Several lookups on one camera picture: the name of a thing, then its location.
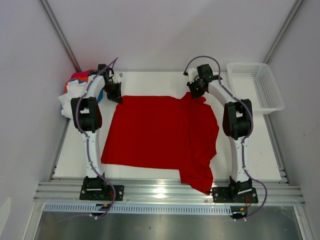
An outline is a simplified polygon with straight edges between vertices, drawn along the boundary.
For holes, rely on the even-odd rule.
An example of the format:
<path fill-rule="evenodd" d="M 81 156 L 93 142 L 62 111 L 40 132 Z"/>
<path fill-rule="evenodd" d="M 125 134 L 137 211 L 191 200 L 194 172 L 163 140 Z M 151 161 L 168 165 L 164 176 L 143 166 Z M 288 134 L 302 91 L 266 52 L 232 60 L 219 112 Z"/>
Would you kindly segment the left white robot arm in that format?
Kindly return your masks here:
<path fill-rule="evenodd" d="M 122 201 L 123 185 L 113 185 L 105 177 L 99 145 L 103 124 L 98 104 L 100 92 L 106 93 L 109 101 L 123 103 L 120 73 L 115 73 L 114 62 L 99 64 L 97 70 L 88 74 L 87 87 L 79 97 L 71 99 L 75 128 L 80 132 L 85 149 L 86 170 L 79 199 L 85 201 Z"/>

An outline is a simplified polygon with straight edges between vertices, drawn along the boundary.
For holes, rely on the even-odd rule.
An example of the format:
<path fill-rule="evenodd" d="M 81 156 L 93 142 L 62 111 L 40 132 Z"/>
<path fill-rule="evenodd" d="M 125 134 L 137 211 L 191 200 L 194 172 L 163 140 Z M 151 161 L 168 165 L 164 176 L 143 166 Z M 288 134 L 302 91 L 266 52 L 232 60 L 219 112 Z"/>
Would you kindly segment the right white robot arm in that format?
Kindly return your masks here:
<path fill-rule="evenodd" d="M 239 202 L 253 190 L 247 169 L 248 139 L 253 131 L 252 103 L 232 93 L 221 76 L 213 74 L 209 64 L 188 68 L 183 74 L 188 77 L 186 85 L 192 98 L 209 93 L 223 106 L 222 129 L 229 139 L 232 162 L 227 193 L 232 201 Z"/>

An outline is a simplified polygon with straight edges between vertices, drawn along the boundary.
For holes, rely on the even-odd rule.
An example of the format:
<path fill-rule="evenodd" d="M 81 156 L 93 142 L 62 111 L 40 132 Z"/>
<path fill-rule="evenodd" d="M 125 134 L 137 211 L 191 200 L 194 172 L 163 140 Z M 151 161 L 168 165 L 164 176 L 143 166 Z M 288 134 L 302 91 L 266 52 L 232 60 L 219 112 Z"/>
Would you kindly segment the red t shirt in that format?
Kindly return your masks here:
<path fill-rule="evenodd" d="M 101 162 L 177 170 L 181 183 L 208 194 L 219 129 L 204 97 L 126 95 L 115 108 Z"/>

